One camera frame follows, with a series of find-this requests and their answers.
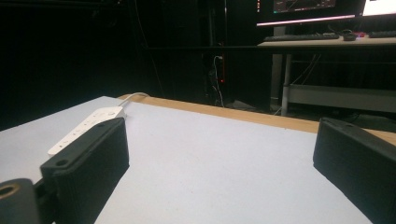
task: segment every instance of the table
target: table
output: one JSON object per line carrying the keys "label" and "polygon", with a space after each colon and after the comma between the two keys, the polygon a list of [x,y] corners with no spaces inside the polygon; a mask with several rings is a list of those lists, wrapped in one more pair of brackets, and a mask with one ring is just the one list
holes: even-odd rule
{"label": "table", "polygon": [[[369,38],[366,36],[358,38],[356,41],[343,41],[343,38],[340,37],[334,40],[263,42],[259,47],[280,48],[284,52],[288,52],[288,49],[292,50],[292,52],[295,52],[297,49],[300,49],[302,52],[306,49],[318,52],[348,52],[351,49],[356,50],[356,48],[361,48],[361,51],[394,50],[396,47],[396,38]],[[396,91],[290,84],[291,58],[292,55],[288,53],[285,81],[283,84],[282,116],[286,116],[288,113],[288,103],[396,112]]]}
{"label": "table", "polygon": [[[0,132],[0,182],[36,182],[52,145],[120,102],[100,97]],[[124,108],[131,167],[97,223],[370,223],[313,167],[316,122],[143,96]]]}

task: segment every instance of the keyboard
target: keyboard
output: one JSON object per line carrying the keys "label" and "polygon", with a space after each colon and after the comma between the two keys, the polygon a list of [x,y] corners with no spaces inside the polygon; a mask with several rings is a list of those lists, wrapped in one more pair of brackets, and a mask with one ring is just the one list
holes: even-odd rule
{"label": "keyboard", "polygon": [[298,40],[329,40],[338,39],[340,35],[275,35],[267,36],[264,42],[298,41]]}
{"label": "keyboard", "polygon": [[367,33],[370,38],[396,37],[396,31],[380,31]]}

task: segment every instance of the white desk surface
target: white desk surface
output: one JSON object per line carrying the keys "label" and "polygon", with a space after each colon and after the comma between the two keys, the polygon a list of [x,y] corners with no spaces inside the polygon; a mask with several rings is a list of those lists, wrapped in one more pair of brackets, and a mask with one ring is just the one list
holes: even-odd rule
{"label": "white desk surface", "polygon": [[[0,182],[36,182],[52,145],[119,102],[101,97],[0,132]],[[313,167],[315,133],[139,103],[125,110],[131,167],[97,223],[370,223]]]}
{"label": "white desk surface", "polygon": [[396,45],[396,37],[393,38],[369,38],[359,37],[355,41],[344,41],[343,37],[333,40],[304,40],[304,41],[275,41],[262,42],[259,47],[330,47],[330,46],[374,46],[374,45]]}

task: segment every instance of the white power strip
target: white power strip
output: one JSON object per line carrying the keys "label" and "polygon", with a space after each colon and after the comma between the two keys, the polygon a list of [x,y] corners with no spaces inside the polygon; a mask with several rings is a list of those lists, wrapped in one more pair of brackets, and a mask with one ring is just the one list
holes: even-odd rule
{"label": "white power strip", "polygon": [[95,124],[103,122],[105,120],[114,118],[125,118],[125,112],[122,106],[103,107],[95,110],[86,119],[84,119],[75,129],[73,129],[67,136],[53,146],[48,154],[50,157],[54,156],[65,147],[67,147],[74,140],[78,139],[82,134],[87,132]]}

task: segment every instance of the black mouse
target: black mouse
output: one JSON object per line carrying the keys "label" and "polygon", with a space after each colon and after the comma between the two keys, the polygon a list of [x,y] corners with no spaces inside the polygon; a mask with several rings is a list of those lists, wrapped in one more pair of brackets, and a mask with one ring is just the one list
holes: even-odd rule
{"label": "black mouse", "polygon": [[358,36],[355,34],[345,34],[344,41],[354,41],[354,40],[356,40],[356,37],[358,37]]}

